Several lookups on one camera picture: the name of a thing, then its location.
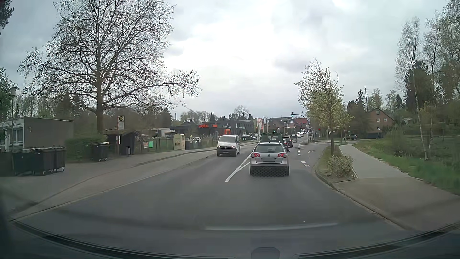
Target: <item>white sign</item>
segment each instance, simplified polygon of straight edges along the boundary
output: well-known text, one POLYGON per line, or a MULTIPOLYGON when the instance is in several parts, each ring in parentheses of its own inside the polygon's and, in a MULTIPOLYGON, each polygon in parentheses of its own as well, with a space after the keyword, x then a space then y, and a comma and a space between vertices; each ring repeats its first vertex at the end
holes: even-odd
POLYGON ((125 116, 120 115, 118 116, 118 130, 125 129, 125 116))

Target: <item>car hood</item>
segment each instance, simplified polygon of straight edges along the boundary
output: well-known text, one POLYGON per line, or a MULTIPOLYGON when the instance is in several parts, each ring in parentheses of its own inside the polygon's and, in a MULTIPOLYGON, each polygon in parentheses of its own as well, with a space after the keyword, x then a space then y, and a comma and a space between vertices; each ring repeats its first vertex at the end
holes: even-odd
POLYGON ((217 145, 221 145, 221 146, 236 146, 236 143, 235 142, 218 142, 217 145))

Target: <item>lamp post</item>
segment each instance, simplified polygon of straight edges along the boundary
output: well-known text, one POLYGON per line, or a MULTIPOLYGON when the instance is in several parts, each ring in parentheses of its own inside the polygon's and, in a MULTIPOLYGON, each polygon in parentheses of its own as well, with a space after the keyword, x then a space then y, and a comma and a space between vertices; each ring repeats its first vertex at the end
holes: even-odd
POLYGON ((11 152, 14 151, 14 97, 16 96, 16 91, 19 90, 19 88, 13 86, 10 87, 11 91, 11 152))

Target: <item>sign post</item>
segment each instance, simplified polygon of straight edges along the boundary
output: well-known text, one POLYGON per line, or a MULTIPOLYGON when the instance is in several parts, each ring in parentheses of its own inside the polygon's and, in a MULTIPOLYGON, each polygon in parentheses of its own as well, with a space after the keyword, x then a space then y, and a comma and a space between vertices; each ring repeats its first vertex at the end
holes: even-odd
POLYGON ((117 153, 120 154, 120 147, 119 145, 121 144, 120 141, 120 130, 125 129, 125 116, 124 115, 119 115, 118 116, 118 124, 116 127, 116 150, 117 153))

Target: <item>white van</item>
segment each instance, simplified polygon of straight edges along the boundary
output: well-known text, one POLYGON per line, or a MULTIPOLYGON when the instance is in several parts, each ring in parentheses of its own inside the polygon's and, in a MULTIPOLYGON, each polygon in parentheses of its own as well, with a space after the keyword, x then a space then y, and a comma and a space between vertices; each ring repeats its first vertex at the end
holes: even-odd
POLYGON ((222 135, 217 142, 216 154, 236 156, 240 153, 240 137, 237 135, 222 135))

